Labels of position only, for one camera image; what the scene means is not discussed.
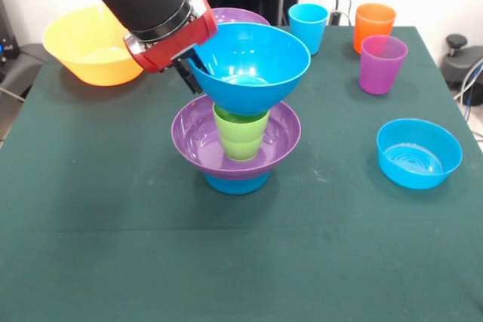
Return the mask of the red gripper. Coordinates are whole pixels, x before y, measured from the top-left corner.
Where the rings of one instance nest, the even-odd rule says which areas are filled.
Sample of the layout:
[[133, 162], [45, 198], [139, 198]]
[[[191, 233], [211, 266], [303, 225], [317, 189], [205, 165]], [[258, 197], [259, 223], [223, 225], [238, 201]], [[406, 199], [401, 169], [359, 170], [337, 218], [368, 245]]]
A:
[[174, 65], [192, 93], [202, 94], [202, 87], [187, 61], [175, 59], [186, 53], [186, 57], [201, 71], [210, 73], [193, 48], [217, 34], [217, 23], [208, 1], [184, 0], [177, 14], [153, 32], [148, 40], [143, 40], [132, 32], [126, 34], [124, 43], [129, 54], [149, 72], [162, 71]]

